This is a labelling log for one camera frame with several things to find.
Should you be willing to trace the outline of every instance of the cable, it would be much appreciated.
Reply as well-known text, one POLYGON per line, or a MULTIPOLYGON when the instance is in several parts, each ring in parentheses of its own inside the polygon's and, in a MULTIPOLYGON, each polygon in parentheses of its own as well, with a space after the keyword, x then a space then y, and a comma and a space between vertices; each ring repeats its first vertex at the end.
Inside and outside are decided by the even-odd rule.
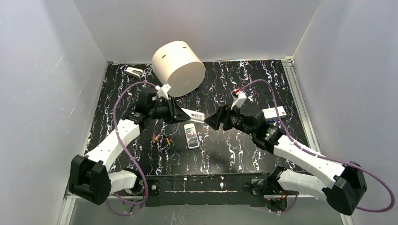
POLYGON ((285 211, 282 211, 281 213, 286 213, 286 212, 290 211, 291 209, 293 209, 293 207, 296 205, 298 195, 299 195, 299 193, 297 192, 296 196, 294 197, 294 201, 291 204, 291 206, 289 206, 289 208, 287 208, 285 211))
POLYGON ((131 213, 120 213, 120 212, 116 212, 114 209, 112 209, 112 207, 109 205, 108 201, 105 201, 105 205, 107 206, 107 208, 109 209, 109 211, 111 211, 112 213, 121 216, 121 217, 129 217, 132 216, 134 214, 136 214, 137 212, 141 211, 142 208, 138 209, 135 212, 131 212, 131 213))
POLYGON ((326 157, 326 156, 323 156, 323 155, 319 155, 319 154, 310 152, 310 151, 307 150, 305 147, 301 147, 301 146, 297 143, 297 141, 294 140, 294 138, 290 135, 290 133, 289 133, 287 127, 286 127, 285 124, 282 122, 282 119, 281 119, 281 117, 279 116, 278 105, 276 104, 276 98, 275 98, 275 94, 274 94, 274 91, 273 91, 273 89, 272 89, 271 84, 269 84, 266 80, 258 79, 258 80, 254 80, 254 81, 250 82, 249 84, 245 85, 244 87, 241 88, 241 90, 244 90, 244 89, 246 89, 247 87, 249 87, 250 85, 253 85, 254 83, 257 83, 257 82, 264 82, 265 84, 267 84, 268 89, 271 91, 272 99, 273 99, 273 101, 274 101, 274 107, 275 107, 275 111, 276 111, 276 116, 278 117, 278 120, 279 120, 279 122, 281 123, 283 129, 285 130, 286 135, 288 136, 289 140, 290 140, 291 142, 293 142, 293 144, 294 144, 296 147, 298 147, 300 150, 304 151, 305 153, 307 153, 307 154, 309 154, 309 155, 311 155, 311 156, 317 156, 318 158, 321 158, 321 159, 325 159, 325 160, 332 161, 332 162, 336 162, 336 163, 341 163, 341 164, 343 164, 343 165, 348 165, 348 166, 351 166, 351 167, 353 167, 353 168, 355 168, 355 169, 357 169, 357 170, 360 170, 360 171, 362 171, 362 172, 364 172, 364 173, 367 173, 367 174, 369 174, 371 177, 375 178, 378 182, 380 182, 380 183, 387 189, 388 193, 390 194, 391 203, 390 203, 389 206, 387 206, 387 207, 384 208, 384 209, 381 209, 381 210, 373 210, 373 209, 362 208, 362 207, 359 207, 359 206, 357 206, 357 209, 362 210, 362 211, 366 211, 366 212, 387 212, 387 211, 391 210, 391 209, 394 207, 394 205, 395 205, 395 196, 394 196, 394 193, 392 192, 391 188, 390 188, 381 178, 379 178, 376 174, 374 174, 374 173, 370 172, 369 170, 364 169, 364 168, 362 168, 362 167, 360 167, 360 166, 357 166, 357 165, 354 165, 354 164, 345 162, 345 161, 343 161, 343 160, 339 160, 339 159, 335 159, 335 158, 330 158, 330 157, 326 157))
MULTIPOLYGON (((154 84, 149 83, 149 82, 144 82, 144 81, 136 82, 136 83, 130 85, 129 87, 127 87, 127 88, 121 93, 121 95, 119 96, 119 98, 117 99, 117 101, 116 101, 116 103, 115 103, 115 105, 114 105, 114 107, 113 107, 113 111, 112 111, 112 112, 113 112, 113 124, 114 124, 114 126, 115 126, 115 132, 116 132, 117 140, 119 141, 120 145, 122 146, 124 152, 126 152, 127 156, 129 156, 130 160, 133 161, 134 166, 137 168, 137 171, 138 171, 139 175, 141 176, 142 181, 144 182, 144 189, 145 189, 145 190, 148 190, 148 183, 146 182, 146 178, 145 178, 144 172, 142 171, 141 167, 140 167, 139 164, 136 162, 135 158, 131 155, 131 153, 129 152, 129 150, 128 150, 128 149, 126 148, 126 146, 124 145, 122 139, 120 138, 119 131, 118 131, 118 128, 117 128, 117 119, 116 119, 116 109, 117 109, 117 106, 119 105, 121 99, 122 99, 123 96, 127 93, 127 91, 130 90, 130 88, 136 86, 137 84, 147 84, 147 85, 149 85, 149 86, 156 87, 154 84)), ((130 205, 142 205, 142 204, 144 204, 144 203, 146 202, 146 200, 147 200, 147 198, 148 198, 148 192, 145 192, 144 198, 143 198, 143 200, 140 201, 140 202, 130 202, 130 201, 128 201, 128 200, 126 200, 126 199, 120 197, 117 193, 114 193, 114 195, 115 195, 117 198, 119 198, 120 200, 122 200, 124 203, 130 204, 130 205)), ((135 213, 137 213, 137 212, 139 212, 139 211, 141 210, 141 209, 140 209, 140 210, 138 210, 138 211, 136 211, 136 212, 134 212, 134 213, 132 213, 132 214, 121 214, 121 213, 118 213, 118 212, 116 212, 115 210, 113 210, 113 209, 109 206, 109 204, 108 204, 107 202, 106 202, 106 205, 107 205, 108 209, 109 209, 111 212, 113 212, 114 214, 119 215, 119 216, 128 216, 128 215, 132 215, 132 214, 135 214, 135 213)))
POLYGON ((285 191, 283 191, 282 196, 281 196, 280 198, 277 198, 277 200, 278 200, 278 199, 279 199, 279 200, 283 199, 284 196, 285 196, 285 191))
POLYGON ((273 205, 275 208, 278 208, 279 209, 279 211, 282 211, 283 209, 281 209, 281 207, 279 207, 279 205, 278 204, 275 204, 275 205, 273 205))
POLYGON ((288 191, 286 191, 286 196, 285 196, 285 198, 283 198, 283 199, 286 199, 287 196, 289 196, 289 192, 288 192, 288 191))
MULTIPOLYGON (((298 199, 298 195, 299 195, 299 193, 297 192, 296 196, 294 197, 293 203, 285 211, 277 211, 277 212, 274 212, 274 213, 277 214, 278 212, 281 212, 281 213, 289 212, 296 205, 296 202, 297 202, 297 199, 298 199)), ((255 208, 255 207, 250 207, 250 208, 254 209, 254 210, 262 211, 262 212, 269 212, 269 210, 262 210, 262 209, 258 209, 258 208, 255 208)))

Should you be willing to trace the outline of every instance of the white enclosure panel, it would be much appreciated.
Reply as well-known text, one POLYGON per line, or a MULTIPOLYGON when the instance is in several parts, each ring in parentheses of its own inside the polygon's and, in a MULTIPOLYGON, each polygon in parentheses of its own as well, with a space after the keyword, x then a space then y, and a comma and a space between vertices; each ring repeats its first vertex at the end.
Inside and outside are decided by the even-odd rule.
POLYGON ((185 41, 202 61, 293 55, 321 0, 75 0, 107 61, 185 41))
MULTIPOLYGON (((398 1, 323 1, 294 61, 323 154, 356 161, 397 195, 398 1)), ((386 207, 387 191, 366 179, 360 206, 386 207)), ((397 224, 398 208, 352 218, 397 224)))
POLYGON ((57 224, 106 66, 73 0, 0 2, 0 224, 57 224))

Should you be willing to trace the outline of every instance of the metal frame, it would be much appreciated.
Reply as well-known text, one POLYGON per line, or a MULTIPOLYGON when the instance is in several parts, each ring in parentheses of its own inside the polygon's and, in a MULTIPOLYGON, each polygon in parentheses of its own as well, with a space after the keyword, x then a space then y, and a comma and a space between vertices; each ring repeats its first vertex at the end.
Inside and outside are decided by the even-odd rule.
MULTIPOLYGON (((252 60, 270 60, 270 59, 252 59, 252 60)), ((296 72, 294 71, 294 68, 293 68, 293 62, 290 58, 276 59, 276 60, 282 61, 283 69, 286 74, 286 78, 289 82, 291 93, 293 95, 293 99, 296 104, 297 111, 298 111, 301 123, 303 125, 303 128, 304 128, 304 133, 306 134, 306 137, 308 140, 308 144, 311 149, 313 149, 317 152, 321 152, 318 141, 315 136, 314 129, 312 127, 310 118, 308 116, 308 111, 306 109, 306 105, 305 105, 303 97, 301 95, 299 83, 297 81, 296 72)), ((299 197, 312 197, 312 196, 299 195, 299 197)), ((63 209, 61 212, 61 216, 60 216, 58 225, 69 225, 70 219, 71 219, 71 216, 73 213, 73 208, 75 206, 75 202, 76 202, 77 198, 80 198, 80 197, 77 195, 73 195, 73 194, 69 193, 68 191, 66 192, 65 197, 64 197, 64 205, 63 205, 63 209)), ((343 225, 354 225, 350 216, 346 216, 343 214, 340 214, 340 216, 341 216, 343 225)))

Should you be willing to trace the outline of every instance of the small white box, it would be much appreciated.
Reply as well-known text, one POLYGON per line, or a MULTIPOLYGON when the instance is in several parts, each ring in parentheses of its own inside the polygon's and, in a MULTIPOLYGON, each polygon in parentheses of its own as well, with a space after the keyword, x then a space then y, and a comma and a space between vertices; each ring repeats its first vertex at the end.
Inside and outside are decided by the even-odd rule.
MULTIPOLYGON (((275 108, 263 109, 262 111, 266 121, 278 119, 275 108)), ((283 106, 278 106, 278 113, 281 118, 286 116, 283 106)))

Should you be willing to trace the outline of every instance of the white bracket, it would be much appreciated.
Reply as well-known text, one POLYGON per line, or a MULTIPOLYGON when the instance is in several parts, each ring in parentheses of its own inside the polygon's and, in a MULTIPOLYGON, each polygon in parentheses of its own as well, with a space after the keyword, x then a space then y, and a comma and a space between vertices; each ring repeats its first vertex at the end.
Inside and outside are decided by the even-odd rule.
POLYGON ((246 94, 243 91, 240 91, 240 89, 235 89, 233 92, 236 96, 234 96, 234 102, 232 103, 231 109, 233 109, 234 106, 240 108, 247 99, 246 94))
POLYGON ((158 91, 156 93, 158 99, 164 97, 166 100, 168 100, 168 91, 171 89, 170 85, 165 84, 162 87, 156 86, 155 89, 158 91))

